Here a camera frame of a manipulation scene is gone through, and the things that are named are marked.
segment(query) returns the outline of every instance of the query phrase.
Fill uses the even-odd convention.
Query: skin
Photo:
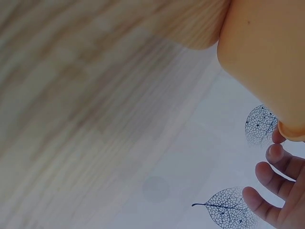
[[[286,139],[276,129],[273,133],[274,142],[266,152],[267,162],[256,165],[257,179],[269,191],[285,201],[283,208],[277,208],[266,200],[252,187],[243,190],[243,197],[249,208],[262,220],[277,229],[305,228],[305,159],[288,153],[280,145]],[[275,173],[270,165],[293,179],[287,180]]]

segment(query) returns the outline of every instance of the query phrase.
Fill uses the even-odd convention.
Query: wooden surface
[[[126,5],[0,0],[0,229],[105,228],[208,92]]]
[[[145,22],[155,34],[202,50],[218,41],[231,0],[174,0]]]

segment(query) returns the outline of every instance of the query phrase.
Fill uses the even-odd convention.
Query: blurry object
[[[196,50],[215,44],[231,0],[164,0],[145,27]]]
[[[305,1],[233,0],[218,43],[222,67],[305,141]]]

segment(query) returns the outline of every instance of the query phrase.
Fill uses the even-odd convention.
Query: dark blue leaf
[[[212,220],[223,229],[254,229],[256,215],[244,202],[241,187],[227,188],[216,193],[205,204]]]
[[[249,145],[265,146],[270,144],[276,125],[276,116],[264,105],[253,109],[245,123],[245,134]]]

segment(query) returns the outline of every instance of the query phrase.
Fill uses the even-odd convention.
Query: finger
[[[305,167],[305,159],[291,155],[280,144],[270,146],[266,158],[281,173],[294,180],[297,180]]]
[[[243,197],[249,209],[259,218],[276,228],[278,216],[281,209],[277,208],[264,200],[252,187],[243,189]]]
[[[264,185],[269,191],[276,194],[283,200],[287,200],[294,182],[287,180],[281,175],[274,172],[267,162],[261,162],[256,165],[255,174],[259,182]]]
[[[278,127],[275,128],[275,130],[272,133],[272,141],[276,144],[281,144],[284,141],[286,141],[286,138],[284,138],[280,131],[278,130]]]

